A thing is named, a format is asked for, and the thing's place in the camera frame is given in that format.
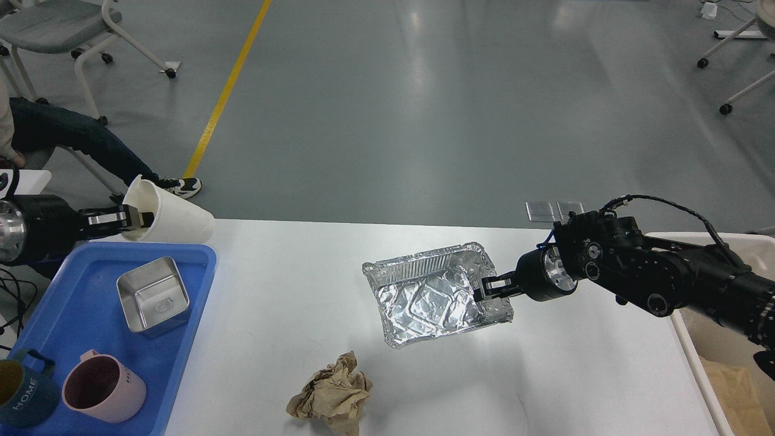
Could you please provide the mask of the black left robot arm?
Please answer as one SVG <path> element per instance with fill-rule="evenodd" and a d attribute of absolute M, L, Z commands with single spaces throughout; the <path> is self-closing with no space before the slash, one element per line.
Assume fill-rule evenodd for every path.
<path fill-rule="evenodd" d="M 1 261 L 32 265 L 62 260 L 79 241 L 101 239 L 150 228 L 152 212 L 121 204 L 75 210 L 55 195 L 19 195 L 19 168 L 2 171 Z"/>

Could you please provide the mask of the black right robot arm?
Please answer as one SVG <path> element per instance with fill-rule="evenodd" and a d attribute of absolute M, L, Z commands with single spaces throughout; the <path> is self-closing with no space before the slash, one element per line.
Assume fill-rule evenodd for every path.
<path fill-rule="evenodd" d="M 474 286 L 476 302 L 527 295 L 537 302 L 575 292 L 590 280 L 656 317 L 689 308 L 761 347 L 754 362 L 773 377 L 773 280 L 756 274 L 711 223 L 678 206 L 705 226 L 709 245 L 646 236 L 631 216 L 616 210 L 636 199 L 621 196 L 601 209 L 570 213 L 553 224 L 548 238 L 518 259 L 514 271 Z"/>

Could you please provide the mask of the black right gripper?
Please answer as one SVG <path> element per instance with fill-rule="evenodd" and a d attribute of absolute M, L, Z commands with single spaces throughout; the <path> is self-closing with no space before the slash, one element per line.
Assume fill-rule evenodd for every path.
<path fill-rule="evenodd" d="M 515 279 L 514 276 L 482 278 L 482 287 L 473 291 L 473 300 L 484 302 L 525 294 L 531 300 L 547 302 L 569 296 L 578 289 L 578 281 L 565 269 L 555 245 L 523 254 L 515 273 Z"/>

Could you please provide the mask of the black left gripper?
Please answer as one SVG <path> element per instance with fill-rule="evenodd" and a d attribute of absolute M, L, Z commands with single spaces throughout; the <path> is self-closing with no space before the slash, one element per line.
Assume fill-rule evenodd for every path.
<path fill-rule="evenodd" d="M 154 213 L 130 205 L 73 210 L 54 195 L 18 195 L 2 199 L 1 262 L 30 265 L 63 259 L 80 238 L 102 238 L 141 231 Z"/>

